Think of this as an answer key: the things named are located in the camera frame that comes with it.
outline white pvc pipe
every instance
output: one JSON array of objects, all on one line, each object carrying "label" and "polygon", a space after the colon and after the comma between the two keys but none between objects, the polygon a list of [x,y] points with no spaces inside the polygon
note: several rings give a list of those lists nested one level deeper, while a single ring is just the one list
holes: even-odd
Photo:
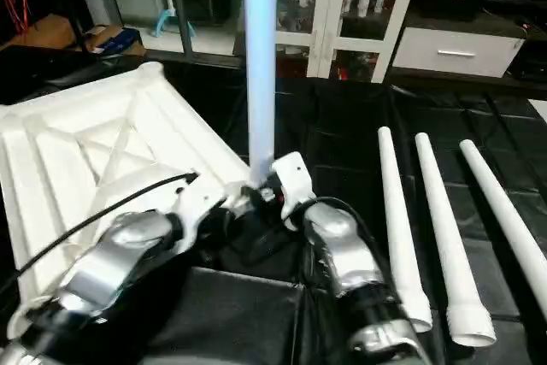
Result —
[{"label": "white pvc pipe", "polygon": [[473,141],[463,140],[460,148],[521,265],[544,318],[547,319],[547,260],[543,251]]},{"label": "white pvc pipe", "polygon": [[391,273],[397,293],[403,302],[403,308],[416,332],[424,333],[432,328],[431,310],[429,300],[421,288],[420,271],[410,232],[403,186],[399,178],[391,131],[388,127],[381,127],[378,130],[378,141]]},{"label": "white pvc pipe", "polygon": [[277,0],[244,0],[251,178],[262,182],[274,161]]},{"label": "white pvc pipe", "polygon": [[480,301],[427,134],[421,132],[416,135],[416,147],[448,295],[446,317],[450,335],[460,345],[491,345],[496,342],[494,327],[490,314]]}]

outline black cable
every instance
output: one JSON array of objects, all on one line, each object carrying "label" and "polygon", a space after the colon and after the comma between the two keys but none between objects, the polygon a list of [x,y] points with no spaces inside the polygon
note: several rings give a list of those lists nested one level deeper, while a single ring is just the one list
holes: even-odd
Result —
[{"label": "black cable", "polygon": [[11,286],[13,286],[15,284],[15,282],[17,281],[17,279],[19,277],[21,277],[30,268],[32,268],[32,266],[34,264],[36,264],[46,254],[48,254],[51,250],[53,250],[55,247],[57,247],[59,244],[61,244],[63,241],[65,241],[66,239],[68,239],[69,237],[71,237],[72,235],[77,233],[78,231],[81,231],[85,227],[89,226],[91,223],[103,218],[109,212],[114,211],[115,209],[118,209],[123,204],[129,203],[131,200],[142,196],[143,194],[145,194],[148,191],[155,190],[156,188],[161,187],[162,185],[172,183],[173,181],[184,180],[187,177],[190,177],[192,175],[195,175],[195,174],[192,174],[192,173],[179,174],[179,175],[175,175],[174,177],[169,177],[168,179],[160,180],[160,181],[158,181],[158,182],[156,182],[152,185],[148,185],[147,187],[145,187],[145,188],[143,188],[139,191],[134,192],[132,195],[121,199],[119,202],[110,205],[106,209],[103,209],[103,210],[99,211],[98,213],[92,215],[88,219],[82,221],[77,226],[75,226],[75,227],[71,228],[70,230],[66,231],[58,239],[56,239],[51,244],[49,244],[47,247],[45,247],[43,250],[41,250],[36,256],[33,256],[30,260],[28,260],[28,262],[25,265],[23,265],[19,270],[15,271],[12,274],[12,276],[9,277],[8,280],[6,280],[4,282],[2,288],[0,288],[0,296],[2,296]]}]

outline black cloth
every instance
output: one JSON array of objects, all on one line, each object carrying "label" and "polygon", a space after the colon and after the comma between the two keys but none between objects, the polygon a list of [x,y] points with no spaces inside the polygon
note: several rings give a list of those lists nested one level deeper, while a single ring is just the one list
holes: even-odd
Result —
[{"label": "black cloth", "polygon": [[[241,71],[166,63],[180,94],[244,160],[248,159],[245,77]],[[472,139],[547,251],[547,125],[526,99],[423,93],[388,85],[279,79],[276,156],[300,151],[318,195],[352,205],[387,256],[377,130],[393,134],[433,330],[420,336],[435,364],[540,364],[545,323],[522,272],[458,144]],[[497,342],[469,349],[451,342],[444,281],[414,136],[427,132]],[[11,258],[6,229],[2,256]],[[281,233],[280,251],[245,263],[233,249],[206,257],[180,285],[168,320],[144,347],[141,363],[344,363],[330,299],[299,275],[308,256]]]}]

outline red wire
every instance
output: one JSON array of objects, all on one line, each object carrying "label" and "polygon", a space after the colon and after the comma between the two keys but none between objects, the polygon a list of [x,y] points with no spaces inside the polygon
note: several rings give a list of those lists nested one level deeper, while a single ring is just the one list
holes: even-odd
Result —
[{"label": "red wire", "polygon": [[28,3],[26,0],[23,0],[23,25],[24,25],[24,31],[26,32],[28,30]]},{"label": "red wire", "polygon": [[28,5],[26,4],[26,0],[22,0],[23,3],[23,22],[21,22],[21,19],[19,18],[17,14],[17,9],[15,7],[16,0],[4,0],[6,3],[6,8],[8,9],[9,17],[11,18],[11,21],[13,22],[15,26],[15,30],[18,33],[26,32],[28,29],[28,17],[26,14],[26,11],[28,9]]}]

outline white plastic tray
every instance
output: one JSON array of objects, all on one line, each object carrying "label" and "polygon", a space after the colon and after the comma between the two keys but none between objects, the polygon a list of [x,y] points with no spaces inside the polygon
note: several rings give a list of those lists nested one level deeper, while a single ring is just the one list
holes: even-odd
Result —
[{"label": "white plastic tray", "polygon": [[[189,170],[223,183],[249,179],[244,162],[165,80],[160,63],[2,107],[0,183],[21,267],[88,216]],[[175,181],[105,215],[20,279],[21,300],[41,294],[118,214],[175,200]]]}]

